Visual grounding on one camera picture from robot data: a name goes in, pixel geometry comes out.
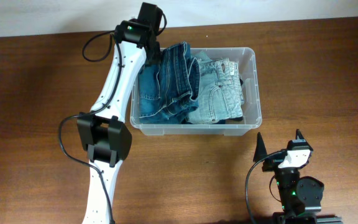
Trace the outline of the dark blue jeans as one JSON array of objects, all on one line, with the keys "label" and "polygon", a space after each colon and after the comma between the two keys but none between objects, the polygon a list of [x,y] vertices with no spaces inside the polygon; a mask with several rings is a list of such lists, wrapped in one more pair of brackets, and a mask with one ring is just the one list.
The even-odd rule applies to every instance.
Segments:
[{"label": "dark blue jeans", "polygon": [[161,52],[159,64],[145,65],[138,74],[139,121],[180,124],[198,108],[200,66],[187,42]]}]

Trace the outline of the clear plastic storage bin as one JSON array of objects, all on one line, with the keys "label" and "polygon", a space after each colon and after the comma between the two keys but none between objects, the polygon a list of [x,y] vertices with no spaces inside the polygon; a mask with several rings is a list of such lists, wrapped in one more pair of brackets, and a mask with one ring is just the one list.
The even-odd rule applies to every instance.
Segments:
[{"label": "clear plastic storage bin", "polygon": [[163,136],[168,134],[218,134],[225,136],[242,136],[262,124],[257,64],[255,52],[248,47],[192,48],[191,53],[205,52],[213,59],[228,58],[238,63],[239,76],[243,81],[242,105],[243,120],[226,121],[225,124],[143,124],[139,120],[138,81],[135,81],[131,96],[131,125],[146,136]]}]

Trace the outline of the dark navy garment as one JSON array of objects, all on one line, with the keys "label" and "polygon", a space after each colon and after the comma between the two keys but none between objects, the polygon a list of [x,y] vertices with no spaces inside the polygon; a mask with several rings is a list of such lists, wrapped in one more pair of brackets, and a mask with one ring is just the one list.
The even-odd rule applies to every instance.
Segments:
[{"label": "dark navy garment", "polygon": [[233,76],[231,78],[231,84],[228,84],[228,86],[225,88],[229,110],[228,119],[233,121],[243,120],[242,106],[245,103],[245,99],[241,85],[241,79],[237,76]]}]

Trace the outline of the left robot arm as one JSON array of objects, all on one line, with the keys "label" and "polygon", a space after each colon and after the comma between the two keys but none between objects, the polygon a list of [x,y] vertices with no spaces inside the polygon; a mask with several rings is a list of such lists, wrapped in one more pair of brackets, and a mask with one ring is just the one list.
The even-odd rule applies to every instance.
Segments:
[{"label": "left robot arm", "polygon": [[135,19],[122,21],[109,34],[114,57],[107,79],[90,112],[76,120],[90,175],[83,223],[114,223],[117,175],[132,144],[125,125],[127,103],[142,66],[160,59],[157,36],[166,23],[158,6],[144,2]]}]

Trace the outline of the light blue jeans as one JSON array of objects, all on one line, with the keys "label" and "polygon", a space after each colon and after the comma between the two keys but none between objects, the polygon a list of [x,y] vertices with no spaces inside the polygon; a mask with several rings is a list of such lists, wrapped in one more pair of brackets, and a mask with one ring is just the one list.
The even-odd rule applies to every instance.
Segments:
[{"label": "light blue jeans", "polygon": [[238,63],[229,58],[213,60],[205,51],[194,57],[200,68],[198,108],[189,113],[186,121],[191,124],[223,124],[229,117],[225,88],[231,84],[233,76],[239,77]]}]

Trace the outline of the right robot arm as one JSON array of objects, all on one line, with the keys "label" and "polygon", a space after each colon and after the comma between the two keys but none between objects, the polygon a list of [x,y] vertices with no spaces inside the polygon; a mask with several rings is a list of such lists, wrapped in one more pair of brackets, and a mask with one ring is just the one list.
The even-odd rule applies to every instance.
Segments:
[{"label": "right robot arm", "polygon": [[299,129],[295,139],[287,147],[271,154],[267,153],[264,140],[257,134],[253,161],[262,164],[263,172],[273,172],[279,192],[282,212],[272,215],[273,223],[316,223],[316,214],[321,211],[324,184],[310,176],[300,176],[313,153],[313,148]]}]

